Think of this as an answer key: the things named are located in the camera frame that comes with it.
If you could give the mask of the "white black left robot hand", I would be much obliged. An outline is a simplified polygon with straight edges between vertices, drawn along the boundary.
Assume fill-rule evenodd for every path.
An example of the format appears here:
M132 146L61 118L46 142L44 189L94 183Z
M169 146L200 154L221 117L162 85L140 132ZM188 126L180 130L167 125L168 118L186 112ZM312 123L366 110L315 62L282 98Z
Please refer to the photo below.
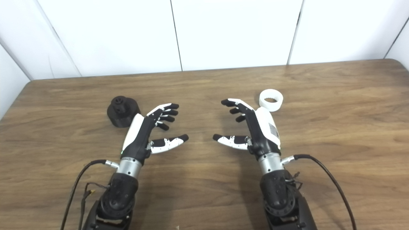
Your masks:
M152 130L156 127L169 130L164 122L174 122L178 115L178 104L166 103L152 109L146 116L137 114L127 132L121 158L133 158L142 165L151 154L162 153L172 150L185 143L189 136L187 134L178 137L150 140Z

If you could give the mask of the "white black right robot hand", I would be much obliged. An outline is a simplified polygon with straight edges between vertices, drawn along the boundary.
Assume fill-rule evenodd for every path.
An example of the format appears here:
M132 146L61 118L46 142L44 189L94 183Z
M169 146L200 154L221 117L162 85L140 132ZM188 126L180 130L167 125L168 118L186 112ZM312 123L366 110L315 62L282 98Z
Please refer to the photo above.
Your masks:
M260 107L253 109L240 99L228 98L221 101L223 106L231 107L231 114L241 113L237 122L246 121L250 136L223 136L214 134L213 139L218 143L237 150L248 150L256 159L268 153L281 153L281 141L271 113Z

